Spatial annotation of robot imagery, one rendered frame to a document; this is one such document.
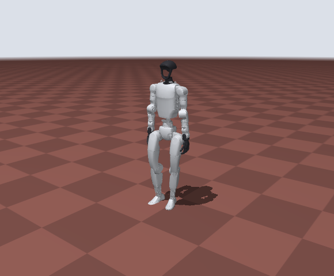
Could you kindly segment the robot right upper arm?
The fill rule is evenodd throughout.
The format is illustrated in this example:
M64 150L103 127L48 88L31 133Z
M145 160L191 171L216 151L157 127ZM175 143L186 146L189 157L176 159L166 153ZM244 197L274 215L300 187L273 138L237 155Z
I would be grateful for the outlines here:
M155 87L156 84L152 84L150 86L150 105L147 106L147 111L150 113L155 113L157 111L156 108L156 96L155 96Z

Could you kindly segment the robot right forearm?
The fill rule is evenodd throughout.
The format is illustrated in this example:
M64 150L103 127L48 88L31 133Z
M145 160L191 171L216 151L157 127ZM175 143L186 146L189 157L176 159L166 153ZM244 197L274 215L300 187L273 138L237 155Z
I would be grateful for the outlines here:
M155 130L155 127L154 127L154 124L155 124L155 113L147 112L147 116L148 116L148 127L147 127L147 130L150 127L151 131L154 131Z

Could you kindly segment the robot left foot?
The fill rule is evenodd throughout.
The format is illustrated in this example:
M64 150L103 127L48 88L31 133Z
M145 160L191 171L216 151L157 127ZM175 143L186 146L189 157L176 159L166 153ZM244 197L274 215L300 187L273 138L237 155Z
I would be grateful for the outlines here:
M172 197L172 199L169 199L168 203L166 204L165 209L166 210L172 210L174 208L176 202L177 202L176 197L174 197L174 200L173 200L173 197Z

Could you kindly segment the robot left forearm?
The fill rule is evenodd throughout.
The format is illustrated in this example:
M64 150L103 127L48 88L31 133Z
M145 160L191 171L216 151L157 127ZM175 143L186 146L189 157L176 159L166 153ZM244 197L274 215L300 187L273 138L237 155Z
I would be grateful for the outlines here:
M186 115L186 118L181 119L181 131L182 131L182 136L183 136L183 134L186 134L186 139L187 139L187 138L190 137L190 134L189 134L189 125L188 125L189 119L188 119L188 112L187 112L187 110L185 112L185 115Z

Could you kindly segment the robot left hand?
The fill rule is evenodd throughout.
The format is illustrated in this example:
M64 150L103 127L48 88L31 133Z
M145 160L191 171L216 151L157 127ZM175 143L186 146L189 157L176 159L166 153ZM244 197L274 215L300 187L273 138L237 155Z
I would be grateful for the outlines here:
M183 152L181 154L185 154L188 150L189 150L189 138L186 139L186 134L183 134L183 147L180 150L180 152L183 150Z

